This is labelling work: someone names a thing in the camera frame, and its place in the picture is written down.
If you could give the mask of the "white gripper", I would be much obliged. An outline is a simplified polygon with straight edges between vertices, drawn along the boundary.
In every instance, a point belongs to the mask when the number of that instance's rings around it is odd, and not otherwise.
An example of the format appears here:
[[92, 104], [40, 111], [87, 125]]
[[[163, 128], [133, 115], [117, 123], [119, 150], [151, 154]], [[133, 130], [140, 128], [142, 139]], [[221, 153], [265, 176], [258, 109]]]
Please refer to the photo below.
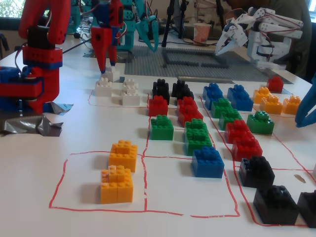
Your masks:
[[[222, 31], [222, 35], [216, 44], [215, 54], [221, 55], [228, 51], [232, 51], [236, 48], [242, 47], [244, 45], [244, 42], [237, 43], [236, 41], [248, 41], [248, 24], [249, 15], [247, 13], [242, 13], [240, 16], [235, 16], [227, 19], [226, 25]], [[231, 39], [232, 41], [230, 41], [221, 49], [221, 47], [228, 39]]]

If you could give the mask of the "red and blue gripper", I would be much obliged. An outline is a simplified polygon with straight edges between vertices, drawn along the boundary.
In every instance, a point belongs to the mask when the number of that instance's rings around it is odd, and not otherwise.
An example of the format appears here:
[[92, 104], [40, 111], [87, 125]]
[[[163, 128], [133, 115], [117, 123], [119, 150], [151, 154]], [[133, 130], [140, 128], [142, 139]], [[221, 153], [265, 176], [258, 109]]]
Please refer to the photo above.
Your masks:
[[117, 62], [117, 45], [120, 28], [123, 27], [123, 5], [119, 0], [93, 0], [93, 16], [99, 27], [91, 28], [91, 44], [97, 58], [100, 72], [106, 71], [106, 53], [109, 47], [109, 60], [112, 67]]

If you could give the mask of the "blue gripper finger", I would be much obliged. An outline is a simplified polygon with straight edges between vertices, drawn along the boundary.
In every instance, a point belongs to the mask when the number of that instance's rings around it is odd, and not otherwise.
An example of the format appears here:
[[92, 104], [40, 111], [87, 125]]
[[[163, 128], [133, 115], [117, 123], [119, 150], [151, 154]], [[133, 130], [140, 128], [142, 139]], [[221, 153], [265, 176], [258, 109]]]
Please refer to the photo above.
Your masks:
[[305, 127], [316, 122], [316, 112], [312, 111], [310, 114], [297, 114], [297, 127]]
[[312, 87], [306, 94], [306, 96], [301, 101], [297, 114], [298, 113], [304, 113], [308, 114], [308, 112], [316, 105], [316, 75], [312, 78]]

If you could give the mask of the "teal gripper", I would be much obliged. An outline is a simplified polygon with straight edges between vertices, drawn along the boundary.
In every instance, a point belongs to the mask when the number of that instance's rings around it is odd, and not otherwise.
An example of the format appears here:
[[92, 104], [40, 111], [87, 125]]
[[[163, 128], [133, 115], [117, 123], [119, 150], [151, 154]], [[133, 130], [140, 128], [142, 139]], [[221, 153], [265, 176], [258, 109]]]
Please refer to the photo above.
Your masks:
[[[159, 45], [159, 23], [156, 16], [150, 16], [147, 0], [134, 1], [137, 17], [136, 17], [136, 30], [138, 31], [141, 40], [148, 46], [151, 51], [156, 51]], [[147, 33], [149, 32], [149, 22], [151, 21], [152, 33], [154, 37], [154, 44], [152, 46]]]

